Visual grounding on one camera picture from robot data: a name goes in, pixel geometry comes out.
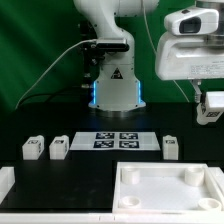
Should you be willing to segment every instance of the black cable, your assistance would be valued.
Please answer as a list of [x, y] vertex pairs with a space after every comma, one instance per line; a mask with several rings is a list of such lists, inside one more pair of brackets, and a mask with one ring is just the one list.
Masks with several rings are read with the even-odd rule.
[[30, 96], [27, 96], [20, 101], [18, 107], [20, 107], [25, 101], [27, 101], [30, 98], [37, 97], [37, 96], [50, 96], [50, 95], [52, 95], [52, 93], [39, 93], [39, 94], [33, 94]]
[[70, 86], [70, 87], [66, 87], [66, 88], [63, 88], [61, 90], [58, 90], [57, 92], [51, 94], [51, 96], [44, 103], [49, 103], [54, 97], [56, 97], [60, 93], [63, 93], [65, 91], [68, 91], [68, 90], [71, 90], [71, 89], [81, 89], [81, 87], [80, 86]]
[[65, 91], [67, 91], [67, 90], [73, 89], [74, 87], [76, 87], [76, 88], [80, 88], [80, 89], [81, 89], [81, 87], [79, 87], [79, 86], [70, 86], [70, 87], [66, 87], [66, 88], [63, 88], [63, 89], [61, 89], [61, 90], [58, 90], [58, 91], [55, 92], [55, 93], [38, 93], [38, 94], [32, 94], [32, 95], [27, 96], [27, 97], [25, 97], [24, 99], [22, 99], [22, 100], [20, 101], [18, 107], [20, 107], [25, 101], [27, 101], [27, 100], [29, 100], [29, 99], [31, 99], [31, 98], [33, 98], [33, 97], [38, 97], [38, 96], [50, 96], [50, 97], [45, 101], [45, 102], [48, 102], [48, 101], [51, 100], [51, 98], [54, 98], [55, 96], [60, 95], [60, 93], [63, 93], [63, 92], [65, 92]]

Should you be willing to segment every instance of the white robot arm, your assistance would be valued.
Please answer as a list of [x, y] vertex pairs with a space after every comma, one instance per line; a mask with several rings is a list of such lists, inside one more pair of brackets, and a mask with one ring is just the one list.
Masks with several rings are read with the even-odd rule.
[[197, 83], [224, 78], [224, 0], [197, 0], [195, 6], [165, 18], [167, 32], [157, 49], [156, 73], [162, 80], [191, 80], [199, 124], [215, 122], [224, 111], [224, 92], [206, 93]]
[[159, 0], [74, 0], [78, 11], [94, 27], [97, 47], [106, 51], [100, 74], [94, 82], [94, 99], [89, 107], [108, 116], [126, 116], [145, 106], [141, 84], [134, 74], [135, 43], [133, 36], [119, 28], [115, 17], [136, 17], [153, 11]]

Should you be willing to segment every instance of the white plastic tray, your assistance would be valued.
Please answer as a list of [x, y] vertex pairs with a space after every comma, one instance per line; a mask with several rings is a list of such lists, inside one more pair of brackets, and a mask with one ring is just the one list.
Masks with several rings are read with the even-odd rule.
[[[185, 171], [190, 167], [204, 170], [203, 185], [195, 187], [185, 183]], [[134, 174], [132, 184], [124, 183], [123, 168], [139, 170], [139, 176]], [[122, 205], [125, 197], [134, 200], [127, 202], [131, 206]], [[223, 210], [223, 194], [206, 164], [118, 163], [113, 213], [201, 212], [198, 210], [198, 201], [201, 198], [218, 200]]]

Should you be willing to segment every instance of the white camera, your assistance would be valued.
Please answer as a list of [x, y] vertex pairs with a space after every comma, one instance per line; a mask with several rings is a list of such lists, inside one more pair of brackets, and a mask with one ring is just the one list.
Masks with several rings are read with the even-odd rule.
[[203, 35], [215, 32], [219, 25], [219, 13], [215, 9], [189, 7], [169, 14], [165, 27], [173, 35]]

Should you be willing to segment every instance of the white plastic part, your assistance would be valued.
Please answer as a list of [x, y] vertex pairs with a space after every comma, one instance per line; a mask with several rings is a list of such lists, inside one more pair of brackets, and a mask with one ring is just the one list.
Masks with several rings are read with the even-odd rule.
[[224, 195], [224, 173], [219, 167], [210, 167], [209, 170]]
[[163, 137], [163, 159], [178, 160], [179, 145], [176, 137], [167, 135]]
[[197, 106], [197, 122], [206, 125], [216, 122], [224, 112], [224, 92], [207, 92], [206, 101]]
[[0, 204], [15, 183], [14, 167], [2, 167], [0, 170]]
[[131, 166], [124, 167], [121, 170], [121, 181], [124, 184], [138, 184], [140, 181], [140, 170]]
[[202, 198], [198, 202], [198, 209], [204, 211], [221, 211], [222, 205], [213, 198]]
[[30, 137], [22, 147], [24, 160], [37, 160], [44, 151], [44, 137]]
[[224, 78], [224, 52], [206, 46], [204, 36], [160, 38], [156, 56], [156, 74], [162, 80]]
[[134, 196], [126, 196], [119, 201], [120, 208], [138, 209], [141, 208], [141, 200]]
[[[93, 25], [97, 38], [125, 39], [127, 52], [105, 54], [100, 74], [94, 84], [94, 99], [89, 107], [102, 111], [127, 112], [145, 107], [141, 85], [135, 76], [135, 42], [133, 36], [119, 28], [116, 16], [141, 15], [141, 0], [74, 0], [78, 11]], [[153, 11], [158, 0], [144, 0], [147, 12]]]
[[[122, 182], [121, 173], [125, 167], [140, 170], [139, 184], [127, 185]], [[196, 173], [196, 176], [198, 173], [201, 174], [202, 170], [204, 171], [204, 181], [201, 181], [203, 178], [200, 179], [200, 175], [199, 181], [198, 178], [195, 180], [191, 177], [191, 181], [193, 180], [193, 184], [196, 183], [197, 187], [185, 182], [185, 171], [192, 168], [191, 171], [193, 172], [191, 174]], [[141, 208], [124, 208], [124, 206], [121, 206], [122, 199], [130, 196], [141, 201]], [[176, 214], [180, 217], [181, 214], [181, 216], [198, 216], [198, 220], [200, 220], [205, 215], [198, 210], [197, 206], [201, 198], [218, 200], [223, 209], [224, 195], [206, 164], [118, 163], [113, 201], [114, 214], [138, 214], [139, 217], [146, 214], [169, 214], [170, 216]]]
[[[180, 25], [184, 20], [197, 17], [201, 21], [201, 27], [197, 33], [180, 33]], [[173, 35], [202, 35], [210, 34], [217, 30], [219, 25], [219, 13], [215, 9], [202, 9], [195, 6], [178, 12], [174, 12], [165, 17], [164, 25], [167, 31]]]
[[50, 145], [50, 159], [63, 160], [69, 150], [69, 137], [63, 135], [61, 137], [55, 137]]
[[1, 213], [0, 224], [223, 224], [223, 212], [214, 214], [200, 212], [202, 215], [192, 214], [74, 214], [74, 213]]
[[193, 186], [199, 187], [204, 184], [205, 171], [203, 168], [189, 167], [185, 170], [185, 183]]

